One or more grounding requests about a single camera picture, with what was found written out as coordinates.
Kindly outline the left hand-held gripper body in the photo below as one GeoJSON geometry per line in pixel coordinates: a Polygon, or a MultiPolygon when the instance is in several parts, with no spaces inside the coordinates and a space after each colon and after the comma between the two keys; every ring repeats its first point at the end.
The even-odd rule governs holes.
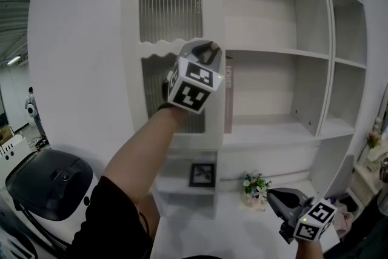
{"type": "MultiPolygon", "coordinates": [[[[205,53],[195,54],[195,47],[202,42],[206,41],[185,44],[165,79],[165,101],[195,114],[204,110],[209,97],[224,80],[224,76],[219,73],[221,60],[215,66],[206,66],[205,53]]],[[[220,46],[213,42],[212,50],[217,48],[220,46]]]]}

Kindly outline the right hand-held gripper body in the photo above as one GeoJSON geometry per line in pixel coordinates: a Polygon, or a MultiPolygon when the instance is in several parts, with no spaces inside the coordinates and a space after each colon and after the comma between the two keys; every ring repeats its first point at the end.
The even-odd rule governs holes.
{"type": "Polygon", "coordinates": [[[331,225],[336,212],[337,208],[327,200],[319,200],[314,205],[306,205],[298,215],[283,222],[279,233],[288,244],[294,239],[319,240],[331,225]]]}

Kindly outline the white cabinet door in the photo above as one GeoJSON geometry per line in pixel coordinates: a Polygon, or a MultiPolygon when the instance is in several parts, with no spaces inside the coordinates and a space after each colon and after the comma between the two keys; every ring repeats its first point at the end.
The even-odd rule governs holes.
{"type": "MultiPolygon", "coordinates": [[[[222,50],[222,0],[121,0],[121,41],[132,124],[140,129],[165,101],[165,79],[182,47],[213,41],[222,50]]],[[[224,134],[225,80],[200,114],[189,112],[172,149],[218,150],[224,134]]]]}

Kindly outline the person's left forearm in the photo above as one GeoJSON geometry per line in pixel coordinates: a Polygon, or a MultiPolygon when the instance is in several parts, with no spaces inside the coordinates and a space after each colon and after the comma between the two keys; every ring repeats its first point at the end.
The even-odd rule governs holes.
{"type": "Polygon", "coordinates": [[[157,111],[113,156],[104,176],[137,205],[148,194],[167,156],[175,132],[188,111],[166,107],[157,111]]]}

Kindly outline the person's right forearm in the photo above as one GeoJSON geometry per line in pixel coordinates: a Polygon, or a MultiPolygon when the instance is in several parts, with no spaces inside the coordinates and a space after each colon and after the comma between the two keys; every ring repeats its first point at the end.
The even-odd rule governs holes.
{"type": "Polygon", "coordinates": [[[295,259],[324,259],[323,250],[319,241],[296,239],[298,248],[295,259]]]}

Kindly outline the white desk with hutch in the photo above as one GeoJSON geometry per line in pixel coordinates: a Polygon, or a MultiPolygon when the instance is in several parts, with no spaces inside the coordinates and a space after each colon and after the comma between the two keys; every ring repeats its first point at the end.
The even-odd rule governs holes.
{"type": "Polygon", "coordinates": [[[266,206],[241,201],[247,173],[307,196],[343,193],[344,159],[367,76],[362,0],[222,0],[233,58],[232,132],[218,150],[169,150],[152,186],[161,220],[153,259],[290,258],[266,206]],[[215,187],[190,187],[192,163],[214,163],[215,187]]]}

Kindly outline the pink clothes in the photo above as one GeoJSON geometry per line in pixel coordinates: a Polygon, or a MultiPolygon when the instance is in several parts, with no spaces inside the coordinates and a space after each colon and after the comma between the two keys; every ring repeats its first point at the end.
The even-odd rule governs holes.
{"type": "Polygon", "coordinates": [[[337,208],[332,223],[337,232],[338,238],[343,238],[352,228],[354,214],[349,212],[347,206],[340,203],[336,198],[328,198],[327,201],[337,208]]]}

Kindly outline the white flower bouquet vase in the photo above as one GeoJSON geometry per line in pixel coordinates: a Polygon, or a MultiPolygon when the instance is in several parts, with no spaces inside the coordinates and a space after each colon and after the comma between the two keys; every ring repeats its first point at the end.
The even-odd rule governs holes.
{"type": "Polygon", "coordinates": [[[267,205],[267,192],[271,183],[270,180],[263,179],[263,175],[260,173],[258,175],[246,174],[242,183],[241,201],[252,210],[264,212],[267,205]]]}

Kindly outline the pink book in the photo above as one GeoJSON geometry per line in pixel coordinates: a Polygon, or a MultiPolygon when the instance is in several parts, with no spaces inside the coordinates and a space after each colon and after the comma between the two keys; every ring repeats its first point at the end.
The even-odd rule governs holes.
{"type": "Polygon", "coordinates": [[[224,121],[224,133],[232,132],[233,121],[233,58],[226,56],[226,98],[225,98],[225,121],[224,121]]]}

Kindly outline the white vanity table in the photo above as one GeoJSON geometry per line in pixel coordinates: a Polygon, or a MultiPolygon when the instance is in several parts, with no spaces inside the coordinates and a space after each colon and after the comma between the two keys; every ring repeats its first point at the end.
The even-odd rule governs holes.
{"type": "Polygon", "coordinates": [[[368,205],[384,187],[379,171],[383,159],[388,156],[388,133],[383,132],[382,125],[383,120],[377,117],[372,130],[381,133],[381,145],[369,149],[366,143],[354,167],[351,189],[364,205],[368,205]]]}

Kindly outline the small pale flower bunch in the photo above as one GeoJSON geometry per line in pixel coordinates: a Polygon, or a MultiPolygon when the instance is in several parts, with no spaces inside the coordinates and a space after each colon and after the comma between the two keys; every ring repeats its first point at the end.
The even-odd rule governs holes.
{"type": "Polygon", "coordinates": [[[369,149],[374,149],[381,145],[381,133],[379,131],[371,131],[366,137],[369,149]]]}

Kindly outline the person's black shirt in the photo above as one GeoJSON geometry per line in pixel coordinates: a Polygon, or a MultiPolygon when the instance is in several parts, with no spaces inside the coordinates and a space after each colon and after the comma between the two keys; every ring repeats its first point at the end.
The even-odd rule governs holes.
{"type": "Polygon", "coordinates": [[[151,242],[130,198],[108,178],[101,177],[66,258],[146,259],[151,242]]]}

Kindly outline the black picture frame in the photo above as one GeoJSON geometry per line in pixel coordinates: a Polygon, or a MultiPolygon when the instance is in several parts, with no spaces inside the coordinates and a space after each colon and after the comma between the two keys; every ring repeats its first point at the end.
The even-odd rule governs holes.
{"type": "Polygon", "coordinates": [[[215,187],[216,173],[214,163],[192,163],[190,187],[215,187]]]}

